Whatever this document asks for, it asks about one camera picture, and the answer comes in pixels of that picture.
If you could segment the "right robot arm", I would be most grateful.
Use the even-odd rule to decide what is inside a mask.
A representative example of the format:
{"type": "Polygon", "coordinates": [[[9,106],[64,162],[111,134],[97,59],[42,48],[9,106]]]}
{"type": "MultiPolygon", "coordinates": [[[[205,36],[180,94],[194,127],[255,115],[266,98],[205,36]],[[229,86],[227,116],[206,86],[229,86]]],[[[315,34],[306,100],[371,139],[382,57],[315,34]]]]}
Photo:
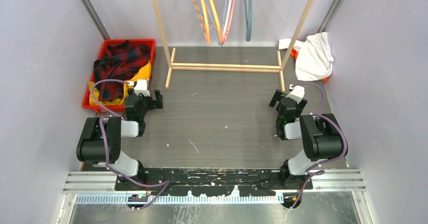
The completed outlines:
{"type": "Polygon", "coordinates": [[[333,114],[303,115],[307,104],[304,88],[296,86],[288,93],[277,89],[269,103],[277,111],[276,135],[281,140],[301,140],[303,149],[280,168],[279,180],[293,189],[307,179],[308,169],[322,161],[344,157],[347,153],[340,127],[333,114]]]}

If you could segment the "pink plastic hanger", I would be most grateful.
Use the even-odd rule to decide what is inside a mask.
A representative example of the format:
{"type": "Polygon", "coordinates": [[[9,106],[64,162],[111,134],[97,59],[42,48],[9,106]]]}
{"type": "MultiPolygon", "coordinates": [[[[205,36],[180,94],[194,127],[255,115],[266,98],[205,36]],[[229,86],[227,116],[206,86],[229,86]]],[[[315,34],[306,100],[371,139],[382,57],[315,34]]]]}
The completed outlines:
{"type": "Polygon", "coordinates": [[[229,0],[229,12],[228,12],[228,18],[227,18],[226,36],[225,36],[225,42],[224,42],[224,44],[227,41],[227,38],[228,38],[228,35],[229,35],[229,31],[230,31],[230,27],[231,27],[231,24],[232,24],[235,3],[236,3],[236,0],[229,0]]]}

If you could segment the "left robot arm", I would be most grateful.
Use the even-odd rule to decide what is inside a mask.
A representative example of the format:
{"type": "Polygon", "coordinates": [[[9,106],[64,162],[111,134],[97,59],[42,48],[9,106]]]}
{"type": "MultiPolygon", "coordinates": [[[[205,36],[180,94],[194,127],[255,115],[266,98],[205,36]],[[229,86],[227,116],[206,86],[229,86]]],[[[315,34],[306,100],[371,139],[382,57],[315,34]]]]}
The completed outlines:
{"type": "Polygon", "coordinates": [[[145,116],[150,110],[163,108],[163,95],[156,89],[155,98],[136,94],[133,90],[125,98],[125,113],[122,117],[87,118],[76,148],[79,161],[109,168],[135,190],[147,184],[144,166],[121,150],[123,138],[141,137],[144,134],[145,116]]]}

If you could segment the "yellow pleated skirt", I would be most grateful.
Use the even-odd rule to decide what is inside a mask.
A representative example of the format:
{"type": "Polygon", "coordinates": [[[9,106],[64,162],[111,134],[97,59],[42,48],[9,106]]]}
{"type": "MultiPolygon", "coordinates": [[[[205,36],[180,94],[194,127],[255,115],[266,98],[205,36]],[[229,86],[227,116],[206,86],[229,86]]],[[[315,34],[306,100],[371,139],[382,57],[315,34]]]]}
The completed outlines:
{"type": "MultiPolygon", "coordinates": [[[[150,77],[151,77],[151,64],[148,64],[140,68],[139,71],[132,78],[129,79],[129,81],[137,81],[142,79],[150,80],[150,77]]],[[[94,81],[88,82],[88,91],[87,91],[88,96],[85,97],[85,99],[83,100],[84,108],[95,107],[96,109],[101,109],[101,107],[94,101],[94,99],[91,96],[91,88],[94,84],[95,84],[94,81]]],[[[100,101],[100,102],[101,104],[108,106],[108,108],[111,108],[111,107],[123,108],[125,104],[125,97],[128,96],[127,90],[129,88],[133,88],[133,86],[123,85],[121,83],[115,83],[115,82],[113,84],[120,86],[120,89],[123,90],[123,96],[117,96],[110,101],[100,101]]]]}

